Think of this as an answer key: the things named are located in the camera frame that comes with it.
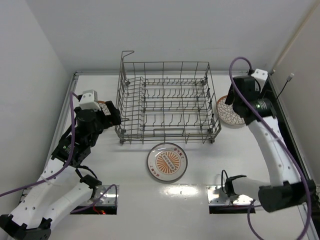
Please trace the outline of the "floral plate with orange rim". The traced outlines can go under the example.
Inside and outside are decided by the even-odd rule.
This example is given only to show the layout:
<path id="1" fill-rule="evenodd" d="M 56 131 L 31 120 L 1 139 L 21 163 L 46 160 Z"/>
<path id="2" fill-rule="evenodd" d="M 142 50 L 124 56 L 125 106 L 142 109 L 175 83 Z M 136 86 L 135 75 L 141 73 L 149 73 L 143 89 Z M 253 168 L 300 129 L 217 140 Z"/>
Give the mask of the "floral plate with orange rim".
<path id="1" fill-rule="evenodd" d="M 109 107 L 107 106 L 107 104 L 111 103 L 111 101 L 98 100 L 97 103 L 99 105 L 98 111 L 102 111 L 105 116 L 110 116 L 111 115 Z"/>

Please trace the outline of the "white plate with orange sunburst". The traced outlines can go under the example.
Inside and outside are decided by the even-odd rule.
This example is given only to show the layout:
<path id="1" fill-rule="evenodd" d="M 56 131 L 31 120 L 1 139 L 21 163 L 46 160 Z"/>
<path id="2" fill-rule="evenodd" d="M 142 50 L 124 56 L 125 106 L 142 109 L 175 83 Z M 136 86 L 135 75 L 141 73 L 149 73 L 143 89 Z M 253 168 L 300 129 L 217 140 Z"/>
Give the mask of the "white plate with orange sunburst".
<path id="1" fill-rule="evenodd" d="M 155 145 L 146 158 L 148 173 L 160 183 L 174 183 L 182 178 L 188 167 L 186 152 L 177 144 L 163 142 Z"/>

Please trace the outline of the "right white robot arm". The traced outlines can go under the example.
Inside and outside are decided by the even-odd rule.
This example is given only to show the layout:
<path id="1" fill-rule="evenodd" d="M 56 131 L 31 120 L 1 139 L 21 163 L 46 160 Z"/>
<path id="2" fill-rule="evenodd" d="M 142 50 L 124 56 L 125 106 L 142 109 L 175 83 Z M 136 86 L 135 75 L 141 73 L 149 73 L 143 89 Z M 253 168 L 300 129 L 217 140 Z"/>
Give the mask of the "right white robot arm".
<path id="1" fill-rule="evenodd" d="M 281 135 L 272 102 L 260 98 L 259 85 L 252 76 L 236 76 L 230 85 L 225 103 L 244 119 L 254 135 L 265 160 L 269 181 L 261 182 L 246 175 L 227 177 L 224 191 L 228 197 L 246 195 L 259 201 L 265 211 L 301 205 L 316 191 L 313 180 L 302 182 L 302 177 L 291 159 Z"/>

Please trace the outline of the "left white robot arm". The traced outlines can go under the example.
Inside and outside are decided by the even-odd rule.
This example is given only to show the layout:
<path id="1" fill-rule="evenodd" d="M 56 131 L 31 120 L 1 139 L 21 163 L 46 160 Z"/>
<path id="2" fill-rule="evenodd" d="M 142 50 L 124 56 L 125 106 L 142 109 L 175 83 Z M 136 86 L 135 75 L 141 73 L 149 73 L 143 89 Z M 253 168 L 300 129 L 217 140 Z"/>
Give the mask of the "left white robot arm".
<path id="1" fill-rule="evenodd" d="M 112 101 L 105 102 L 105 112 L 97 101 L 71 107 L 71 125 L 61 136 L 45 169 L 19 205 L 0 217 L 0 227 L 14 240 L 47 240 L 53 228 L 66 215 L 82 212 L 80 205 L 90 201 L 93 207 L 115 184 L 102 190 L 103 184 L 95 176 L 81 176 L 67 193 L 54 199 L 54 190 L 62 187 L 73 174 L 78 174 L 82 161 L 90 154 L 105 129 L 119 125 L 120 112 Z"/>

